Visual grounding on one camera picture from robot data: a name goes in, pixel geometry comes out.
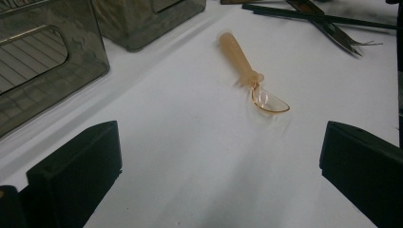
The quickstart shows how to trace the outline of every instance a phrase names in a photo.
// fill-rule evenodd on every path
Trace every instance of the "spoon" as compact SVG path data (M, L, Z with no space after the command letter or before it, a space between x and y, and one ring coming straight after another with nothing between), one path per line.
M240 74L239 83L242 86L251 86L253 103L265 112L271 114L282 113L290 110L290 106L260 86L264 79L262 74L252 69L246 56L243 54L240 44L231 31L223 31L218 37L222 52L232 62Z

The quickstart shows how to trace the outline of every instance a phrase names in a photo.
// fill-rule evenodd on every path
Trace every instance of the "table surface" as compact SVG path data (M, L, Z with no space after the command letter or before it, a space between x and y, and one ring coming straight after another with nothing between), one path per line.
M397 15L396 5L377 0L317 5L380 23ZM318 163L329 121L398 145L395 31L340 27L383 45L361 47L355 58L306 21L216 0L139 52L105 39L105 77L0 141L0 183L23 189L34 164L84 129L117 120L123 173L87 228L374 227ZM290 111L254 107L217 44L223 29Z

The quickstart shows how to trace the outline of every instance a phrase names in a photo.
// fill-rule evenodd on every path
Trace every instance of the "plastic container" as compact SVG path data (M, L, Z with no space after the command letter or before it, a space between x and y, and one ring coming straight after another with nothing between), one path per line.
M108 70L90 0L0 0L0 137Z
M128 51L139 51L204 11L206 0L94 0L101 33Z

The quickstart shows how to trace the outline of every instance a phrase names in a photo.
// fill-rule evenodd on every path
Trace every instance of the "chopstick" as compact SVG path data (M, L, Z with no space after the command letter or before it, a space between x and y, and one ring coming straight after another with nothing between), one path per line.
M277 8L269 8L263 6L256 6L251 4L242 4L242 8L244 10L252 10L257 15L266 15L266 16L281 16L288 18L297 18L297 19L306 19L312 21L322 21L329 23L337 23L344 25L353 25L353 26L361 26L361 27L371 27L371 28L381 28L381 29L394 29L394 30L402 30L402 27L380 24L376 22L369 21L361 21L352 18L345 17L337 17L330 15L322 15L315 14L309 12L301 12L301 11L293 11L287 9L277 9Z

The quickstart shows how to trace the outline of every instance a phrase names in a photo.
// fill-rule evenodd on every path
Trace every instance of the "white table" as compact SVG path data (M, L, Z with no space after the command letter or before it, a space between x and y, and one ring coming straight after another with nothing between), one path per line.
M317 4L382 23L397 14L376 0ZM318 163L328 121L398 145L395 32L340 27L384 45L354 58L310 23L216 0L140 52L105 40L105 77L0 141L0 184L23 189L34 164L84 129L117 120L123 173L87 228L374 227ZM216 43L223 29L289 112L264 115L235 85L237 72Z

